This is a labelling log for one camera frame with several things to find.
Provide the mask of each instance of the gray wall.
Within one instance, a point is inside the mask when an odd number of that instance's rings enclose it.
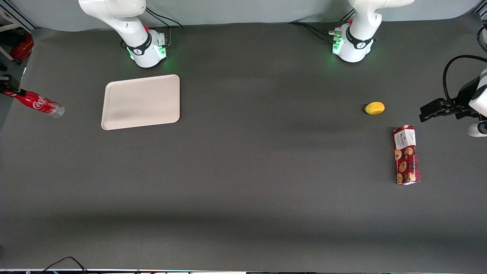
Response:
[[[83,13],[77,0],[11,0],[38,26],[64,31],[107,28]],[[416,0],[381,11],[386,21],[449,19],[474,8],[481,0]],[[337,21],[348,8],[346,0],[147,0],[155,12],[185,25],[243,22]],[[148,14],[144,23],[159,26]]]

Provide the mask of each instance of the lemon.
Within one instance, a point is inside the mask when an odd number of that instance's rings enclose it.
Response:
[[[372,102],[365,107],[365,112],[370,115],[377,115],[384,112],[386,107],[381,102]]]

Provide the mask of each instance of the black cable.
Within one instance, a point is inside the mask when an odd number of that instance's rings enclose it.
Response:
[[[293,21],[293,22],[289,22],[288,24],[291,24],[291,25],[299,25],[299,26],[304,26],[304,27],[307,27],[307,28],[311,28],[319,33],[325,33],[325,34],[328,34],[327,31],[324,31],[324,30],[320,30],[318,28],[315,28],[313,27],[312,25],[310,24],[307,24],[307,23],[303,23],[303,22],[297,22],[297,21]]]
[[[169,29],[169,42],[168,42],[168,44],[166,45],[166,47],[169,47],[169,46],[171,45],[171,41],[172,41],[172,39],[171,39],[171,34],[172,34],[172,28],[170,28],[170,29]]]
[[[346,22],[346,21],[348,21],[348,19],[350,19],[350,17],[352,17],[354,14],[355,14],[355,10],[354,10],[354,12],[352,12],[352,14],[351,14],[351,15],[349,15],[349,16],[347,17],[347,19],[345,19],[345,22]]]
[[[487,2],[485,2],[482,6],[480,6],[476,12],[479,12],[481,9],[483,9],[487,5]]]
[[[166,22],[162,21],[159,17],[157,17],[156,15],[152,14],[151,11],[149,9],[147,9],[147,13],[152,15],[152,17],[156,18],[157,20],[161,21],[164,25],[166,25],[168,28],[171,28],[171,26],[169,26]]]
[[[480,41],[480,35],[482,34],[482,31],[487,27],[487,25],[485,26],[482,26],[480,29],[479,29],[479,32],[477,32],[477,43],[479,43],[479,46],[487,52],[487,47],[486,47],[486,44],[484,42],[484,39],[482,39],[482,41]]]
[[[82,264],[80,264],[75,258],[73,258],[71,256],[67,256],[67,257],[62,258],[61,260],[59,260],[53,264],[50,264],[48,267],[46,267],[43,271],[39,272],[38,274],[43,274],[44,272],[46,272],[46,270],[51,268],[53,265],[60,263],[60,262],[64,261],[65,259],[71,259],[71,260],[75,261],[75,263],[78,264],[78,266],[81,268],[81,270],[83,271],[84,274],[88,273],[88,270],[86,270],[86,268]]]
[[[320,39],[321,41],[323,42],[328,42],[328,40],[326,40],[325,38],[319,36],[316,32],[313,31],[312,28],[308,27],[307,24],[301,24],[300,22],[289,22],[288,24],[292,24],[292,25],[300,25],[300,26],[303,26],[305,27],[307,30],[309,30],[314,36],[316,36],[318,39]]]
[[[347,14],[345,14],[341,19],[340,21],[343,21],[343,19],[345,19],[345,17],[347,17],[351,12],[355,11],[355,9],[352,9],[351,11],[349,11]]]
[[[151,9],[149,9],[149,8],[146,8],[146,9],[147,9],[148,11],[150,11],[150,12],[154,13],[155,15],[159,16],[159,17],[162,17],[162,18],[164,18],[164,19],[167,19],[167,20],[173,21],[174,23],[178,24],[180,27],[183,27],[183,25],[181,25],[181,24],[180,24],[178,21],[175,21],[175,20],[173,20],[173,19],[171,19],[171,18],[168,18],[168,17],[162,16],[162,15],[160,15],[160,14],[157,14],[157,13],[155,13],[154,11],[152,11],[152,10],[151,10]]]
[[[460,110],[456,104],[453,103],[453,100],[450,98],[450,95],[448,94],[448,89],[447,89],[447,72],[448,72],[448,68],[450,67],[450,65],[457,59],[460,59],[460,58],[470,58],[470,59],[475,59],[475,60],[479,60],[479,61],[483,61],[483,62],[486,62],[487,63],[487,58],[483,58],[483,57],[480,57],[480,56],[475,56],[475,55],[459,55],[457,57],[454,57],[453,59],[451,59],[447,65],[445,66],[445,69],[443,71],[443,91],[445,92],[445,97],[447,98],[447,101],[448,103],[453,107],[453,109],[455,111],[457,111],[458,113],[461,113],[462,110]]]

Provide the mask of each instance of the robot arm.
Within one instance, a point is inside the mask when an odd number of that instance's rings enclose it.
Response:
[[[128,46],[144,43],[148,33],[137,16],[146,10],[145,0],[79,0],[81,9],[112,27]]]
[[[479,77],[460,88],[457,97],[450,101],[438,98],[421,107],[419,119],[426,122],[438,116],[455,114],[457,119],[464,117],[478,118],[468,126],[467,133],[472,137],[487,137],[487,69]]]
[[[127,50],[141,67],[153,67],[166,58],[164,34],[144,27],[137,18],[146,10],[145,0],[78,0],[89,16],[112,27],[127,44]]]
[[[395,8],[411,4],[414,0],[348,0],[355,9],[356,16],[353,23],[346,23],[330,32],[331,35],[343,38],[334,38],[337,45],[333,47],[332,53],[340,56],[347,62],[359,62],[370,52],[374,36],[380,23],[382,15],[377,9]]]

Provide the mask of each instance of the coca-cola bottle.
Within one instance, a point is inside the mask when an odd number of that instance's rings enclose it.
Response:
[[[44,112],[52,117],[64,114],[64,107],[35,92],[18,89],[18,83],[11,75],[0,77],[0,93],[19,100],[23,105]]]

